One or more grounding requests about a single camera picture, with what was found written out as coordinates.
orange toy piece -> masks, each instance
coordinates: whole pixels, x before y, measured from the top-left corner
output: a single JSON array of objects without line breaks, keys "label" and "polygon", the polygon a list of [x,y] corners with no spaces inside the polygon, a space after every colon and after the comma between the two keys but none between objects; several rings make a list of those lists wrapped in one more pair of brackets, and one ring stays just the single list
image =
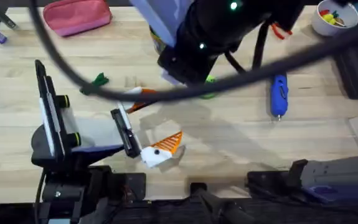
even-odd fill
[{"label": "orange toy piece", "polygon": [[[156,91],[155,90],[150,90],[150,89],[144,89],[144,88],[142,88],[141,89],[141,93],[140,94],[143,94],[143,93],[156,93]],[[130,108],[130,109],[128,109],[128,110],[126,110],[126,112],[128,113],[128,114],[131,114],[131,113],[133,113],[133,112],[135,112],[135,111],[138,111],[138,110],[140,110],[141,108],[144,108],[144,107],[146,107],[146,106],[149,106],[149,105],[151,105],[152,103],[134,103],[134,105]]]},{"label": "orange toy piece", "polygon": [[[281,28],[279,27],[279,25],[277,23],[273,23],[271,25],[271,28],[273,29],[274,34],[280,38],[281,40],[285,39],[284,35],[280,33]],[[286,32],[288,35],[292,35],[292,31],[284,31]]]},{"label": "orange toy piece", "polygon": [[183,132],[179,131],[178,133],[173,134],[172,136],[169,136],[151,145],[151,147],[169,151],[173,155],[176,152],[177,147],[179,147],[180,145],[182,136],[183,136]]}]

green toy piece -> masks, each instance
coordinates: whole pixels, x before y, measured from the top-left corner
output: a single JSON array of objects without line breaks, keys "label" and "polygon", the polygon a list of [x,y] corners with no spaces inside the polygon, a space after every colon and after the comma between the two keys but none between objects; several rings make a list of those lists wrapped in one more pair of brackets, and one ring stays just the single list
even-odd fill
[{"label": "green toy piece", "polygon": [[[212,75],[208,75],[208,77],[205,80],[205,83],[214,83],[215,81],[216,81],[215,77],[213,77]],[[209,100],[209,99],[212,99],[213,97],[215,97],[216,95],[217,95],[217,93],[209,93],[209,94],[200,96],[200,98],[203,100]]]},{"label": "green toy piece", "polygon": [[[96,79],[94,81],[92,81],[92,85],[102,86],[102,85],[107,84],[109,81],[110,80],[104,76],[104,73],[101,72],[100,74],[97,75]],[[80,92],[87,96],[90,95],[90,93],[85,91],[83,88],[80,89]]]},{"label": "green toy piece", "polygon": [[334,11],[334,12],[332,13],[332,15],[334,16],[335,19],[339,17],[339,14],[338,14],[337,11]]}]

blue part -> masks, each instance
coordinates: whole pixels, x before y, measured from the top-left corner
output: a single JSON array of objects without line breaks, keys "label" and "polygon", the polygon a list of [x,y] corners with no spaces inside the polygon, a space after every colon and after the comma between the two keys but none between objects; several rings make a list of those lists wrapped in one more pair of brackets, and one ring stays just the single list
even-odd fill
[{"label": "blue part", "polygon": [[192,0],[130,0],[130,3],[147,20],[164,44],[175,46],[177,29]]},{"label": "blue part", "polygon": [[276,75],[271,84],[271,113],[283,116],[288,109],[288,84],[286,75]]},{"label": "blue part", "polygon": [[358,185],[320,185],[303,189],[324,203],[358,201]]}]

blue glue gun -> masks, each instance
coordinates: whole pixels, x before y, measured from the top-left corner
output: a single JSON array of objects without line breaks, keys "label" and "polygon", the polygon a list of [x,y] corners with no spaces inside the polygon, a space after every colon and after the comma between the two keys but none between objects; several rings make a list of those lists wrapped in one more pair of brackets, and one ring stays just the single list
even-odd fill
[{"label": "blue glue gun", "polygon": [[271,113],[281,119],[288,109],[288,84],[286,75],[276,75],[271,84]]}]

colorful toy pieces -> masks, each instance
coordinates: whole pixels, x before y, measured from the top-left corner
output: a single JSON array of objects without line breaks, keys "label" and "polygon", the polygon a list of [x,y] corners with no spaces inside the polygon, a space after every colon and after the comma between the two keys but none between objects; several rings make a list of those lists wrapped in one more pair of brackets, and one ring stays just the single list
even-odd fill
[{"label": "colorful toy pieces", "polygon": [[333,13],[329,13],[328,9],[322,10],[320,11],[320,16],[332,25],[345,27],[343,20],[339,18],[339,14],[336,11],[334,11]]}]

